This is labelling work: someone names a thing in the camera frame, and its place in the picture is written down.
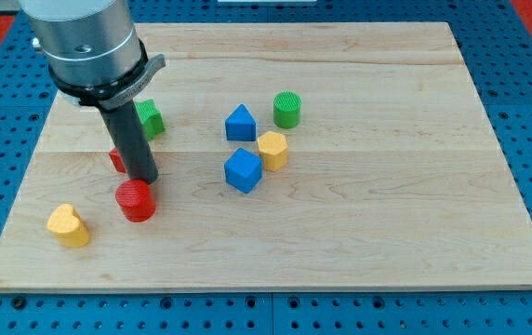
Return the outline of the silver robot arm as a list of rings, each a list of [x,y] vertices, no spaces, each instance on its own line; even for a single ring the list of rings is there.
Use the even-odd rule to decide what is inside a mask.
[[[166,66],[164,55],[147,55],[126,0],[20,0],[20,6],[53,81],[79,105],[118,108]]]

